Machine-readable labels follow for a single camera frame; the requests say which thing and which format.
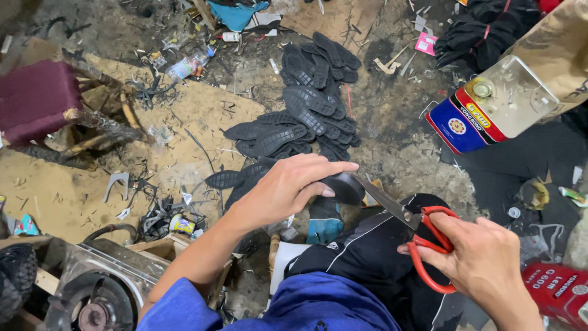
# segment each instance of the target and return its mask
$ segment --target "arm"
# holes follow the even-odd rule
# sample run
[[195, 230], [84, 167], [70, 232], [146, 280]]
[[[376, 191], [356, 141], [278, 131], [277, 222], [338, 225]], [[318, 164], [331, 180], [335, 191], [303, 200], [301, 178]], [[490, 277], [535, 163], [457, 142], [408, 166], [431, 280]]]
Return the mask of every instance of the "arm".
[[317, 181], [358, 168], [355, 163], [328, 162], [316, 154], [278, 161], [248, 194], [169, 265], [149, 293], [140, 316], [182, 277], [190, 280], [203, 297], [208, 295], [210, 285], [245, 234], [300, 212], [313, 196], [334, 197], [327, 185]]
[[[516, 234], [478, 217], [475, 224], [430, 215], [433, 224], [451, 240], [455, 250], [441, 254], [418, 246], [421, 259], [439, 269], [455, 288], [470, 296], [501, 331], [543, 330], [537, 305], [524, 286]], [[406, 244], [398, 252], [409, 254]]]

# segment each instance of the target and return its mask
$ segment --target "left hand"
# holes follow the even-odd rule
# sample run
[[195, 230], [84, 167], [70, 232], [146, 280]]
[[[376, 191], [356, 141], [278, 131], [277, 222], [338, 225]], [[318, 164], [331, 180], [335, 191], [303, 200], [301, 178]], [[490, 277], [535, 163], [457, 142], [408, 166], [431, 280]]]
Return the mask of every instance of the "left hand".
[[329, 162], [317, 154], [298, 154], [279, 160], [258, 184], [227, 212], [246, 231], [275, 223], [300, 212], [313, 196], [334, 197], [326, 184], [317, 182], [342, 171], [356, 171], [351, 162]]

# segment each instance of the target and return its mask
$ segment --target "blue shirt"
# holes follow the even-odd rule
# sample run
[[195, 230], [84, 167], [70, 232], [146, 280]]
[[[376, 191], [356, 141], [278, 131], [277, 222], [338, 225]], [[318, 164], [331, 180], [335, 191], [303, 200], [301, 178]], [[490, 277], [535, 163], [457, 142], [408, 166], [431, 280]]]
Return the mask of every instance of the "blue shirt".
[[[208, 308], [192, 283], [179, 279], [141, 320], [137, 331], [220, 330], [221, 317]], [[384, 304], [365, 287], [323, 272], [288, 277], [260, 319], [242, 319], [225, 330], [400, 331]]]

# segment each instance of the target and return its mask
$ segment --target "blue sleeve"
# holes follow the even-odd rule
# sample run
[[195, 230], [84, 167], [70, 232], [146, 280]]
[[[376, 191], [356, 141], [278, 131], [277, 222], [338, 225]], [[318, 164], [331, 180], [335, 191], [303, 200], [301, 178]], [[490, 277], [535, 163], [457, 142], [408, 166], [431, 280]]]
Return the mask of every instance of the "blue sleeve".
[[188, 279], [180, 278], [145, 314], [137, 331], [222, 329], [221, 317], [198, 293]]

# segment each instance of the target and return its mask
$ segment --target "black pants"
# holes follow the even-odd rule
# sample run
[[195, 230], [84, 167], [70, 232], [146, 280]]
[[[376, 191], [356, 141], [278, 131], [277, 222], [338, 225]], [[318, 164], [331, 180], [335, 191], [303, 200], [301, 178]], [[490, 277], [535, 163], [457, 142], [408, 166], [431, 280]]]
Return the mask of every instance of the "black pants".
[[[416, 194], [400, 202], [412, 213], [422, 207], [449, 207], [432, 194]], [[433, 291], [416, 273], [410, 256], [399, 254], [398, 245], [410, 240], [409, 228], [381, 207], [364, 208], [351, 229], [334, 242], [313, 245], [291, 262], [285, 277], [326, 272], [351, 279], [372, 292], [388, 308], [403, 331], [430, 331], [438, 316], [443, 294]], [[417, 230], [424, 239], [439, 244], [425, 226]], [[424, 263], [431, 278], [442, 285], [449, 279]], [[460, 315], [436, 330], [455, 331]]]

